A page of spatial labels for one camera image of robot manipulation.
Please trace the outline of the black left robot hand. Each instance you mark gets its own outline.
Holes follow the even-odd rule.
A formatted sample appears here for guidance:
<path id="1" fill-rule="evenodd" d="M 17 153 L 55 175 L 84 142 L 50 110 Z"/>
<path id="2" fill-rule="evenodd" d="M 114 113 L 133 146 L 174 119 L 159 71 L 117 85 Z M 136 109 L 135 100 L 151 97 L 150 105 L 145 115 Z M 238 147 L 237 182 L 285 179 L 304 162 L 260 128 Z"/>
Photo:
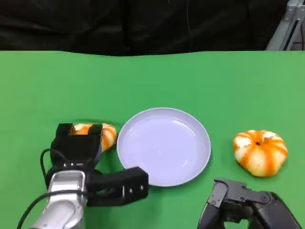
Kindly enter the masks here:
<path id="1" fill-rule="evenodd" d="M 102 128 L 102 124 L 93 124 L 86 134 L 77 134 L 72 123 L 58 124 L 51 143 L 52 165 L 94 170 L 102 154 Z"/>

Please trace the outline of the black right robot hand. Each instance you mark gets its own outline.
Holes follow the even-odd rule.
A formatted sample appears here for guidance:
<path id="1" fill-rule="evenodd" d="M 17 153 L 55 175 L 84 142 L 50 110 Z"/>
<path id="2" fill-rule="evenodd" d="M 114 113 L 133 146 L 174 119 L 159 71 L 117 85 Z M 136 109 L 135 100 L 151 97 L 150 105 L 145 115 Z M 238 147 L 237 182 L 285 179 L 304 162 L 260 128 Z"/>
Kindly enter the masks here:
<path id="1" fill-rule="evenodd" d="M 274 192 L 254 191 L 243 182 L 216 178 L 201 213 L 199 229 L 224 229 L 225 222 L 248 221 L 249 229 L 300 229 L 301 225 Z"/>

